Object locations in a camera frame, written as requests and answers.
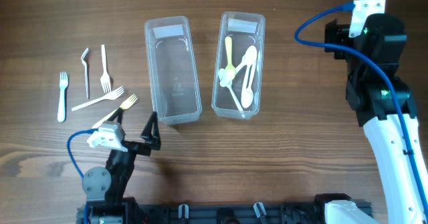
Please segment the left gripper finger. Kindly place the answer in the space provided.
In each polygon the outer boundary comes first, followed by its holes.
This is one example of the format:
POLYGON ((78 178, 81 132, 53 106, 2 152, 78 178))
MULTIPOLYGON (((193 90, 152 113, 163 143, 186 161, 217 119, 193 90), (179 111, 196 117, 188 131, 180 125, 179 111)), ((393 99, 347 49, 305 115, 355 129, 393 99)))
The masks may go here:
POLYGON ((107 119, 107 121, 117 122, 119 124, 122 123, 122 109, 118 108, 114 111, 114 113, 107 119))
POLYGON ((141 139, 144 140, 144 144, 150 149, 160 150, 161 149, 161 136, 158 128, 158 114, 153 112, 146 123, 141 135, 141 139))

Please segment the white spoon vertical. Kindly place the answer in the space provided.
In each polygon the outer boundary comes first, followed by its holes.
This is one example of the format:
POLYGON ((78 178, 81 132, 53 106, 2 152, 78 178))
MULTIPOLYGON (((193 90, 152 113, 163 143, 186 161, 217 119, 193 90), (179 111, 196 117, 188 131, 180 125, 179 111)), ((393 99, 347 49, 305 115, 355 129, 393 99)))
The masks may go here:
POLYGON ((245 53, 245 62, 248 66, 254 64, 257 60, 257 48, 254 45, 248 47, 245 53))

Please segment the white spoon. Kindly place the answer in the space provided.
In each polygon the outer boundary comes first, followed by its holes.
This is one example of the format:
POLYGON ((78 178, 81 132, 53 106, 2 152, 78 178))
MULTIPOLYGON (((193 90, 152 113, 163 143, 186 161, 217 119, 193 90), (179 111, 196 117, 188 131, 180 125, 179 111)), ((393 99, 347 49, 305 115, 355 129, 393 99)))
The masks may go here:
MULTIPOLYGON (((247 56, 244 55, 241 59, 241 63, 236 67, 235 73, 237 74, 244 66, 247 65, 247 56)), ((219 69, 219 85, 221 87, 226 87, 226 85, 229 84, 229 82, 232 82, 235 76, 232 76, 231 74, 228 74, 227 71, 224 68, 219 69)))
POLYGON ((253 83, 253 77, 255 73, 256 62, 252 63, 247 67, 244 79, 243 79, 243 88, 241 91, 241 105, 244 108, 249 108, 253 102, 253 90, 251 85, 253 83))
POLYGON ((232 79, 230 79, 228 77, 228 75, 226 74, 226 70, 224 68, 220 68, 219 72, 219 79, 220 79, 220 86, 227 88, 230 91, 230 94, 233 98, 233 101, 235 102, 235 105, 237 106, 237 109, 240 112, 243 112, 243 108, 241 106, 241 104, 239 103, 239 100, 237 99, 237 96, 235 95, 235 92, 233 91, 231 84, 232 84, 232 79))

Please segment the yellow plastic spoon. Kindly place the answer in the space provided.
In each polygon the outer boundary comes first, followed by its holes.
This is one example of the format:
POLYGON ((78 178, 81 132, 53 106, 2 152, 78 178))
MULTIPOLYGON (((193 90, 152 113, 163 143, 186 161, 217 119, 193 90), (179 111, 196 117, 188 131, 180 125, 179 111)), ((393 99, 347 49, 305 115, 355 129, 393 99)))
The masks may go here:
POLYGON ((225 50, 227 55, 226 76, 229 80, 233 80, 236 75, 236 69, 232 62, 232 38, 229 36, 225 38, 225 50))

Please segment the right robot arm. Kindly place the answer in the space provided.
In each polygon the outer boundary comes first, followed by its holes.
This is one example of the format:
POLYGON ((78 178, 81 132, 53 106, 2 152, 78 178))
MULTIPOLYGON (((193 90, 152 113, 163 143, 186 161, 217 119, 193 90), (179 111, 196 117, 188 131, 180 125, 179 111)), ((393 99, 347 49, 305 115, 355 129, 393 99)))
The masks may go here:
POLYGON ((336 20, 326 24, 326 52, 347 62, 346 100, 356 112, 374 152, 387 203, 389 223, 426 223, 427 216, 413 174, 415 159, 421 184, 427 186, 427 170, 419 144, 417 107, 408 85, 395 75, 407 42, 404 23, 384 13, 369 15, 359 36, 351 37, 349 25, 336 20), (359 57, 332 44, 350 47, 372 60, 382 70, 396 92, 399 108, 411 145, 407 146, 391 92, 379 74, 359 57))

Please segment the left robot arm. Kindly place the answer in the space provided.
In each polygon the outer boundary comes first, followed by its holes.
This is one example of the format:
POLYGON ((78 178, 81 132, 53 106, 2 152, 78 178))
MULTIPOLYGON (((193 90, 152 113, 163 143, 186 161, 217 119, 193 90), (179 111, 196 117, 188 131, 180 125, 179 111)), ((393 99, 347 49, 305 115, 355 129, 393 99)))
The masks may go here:
POLYGON ((118 110, 94 129, 87 139, 92 148, 110 149, 106 165, 88 170, 82 179, 86 194, 84 223, 148 223, 149 219, 134 197, 124 197, 138 155, 150 156, 161 149, 157 113, 153 112, 140 135, 142 141, 125 139, 121 126, 123 111, 118 110))

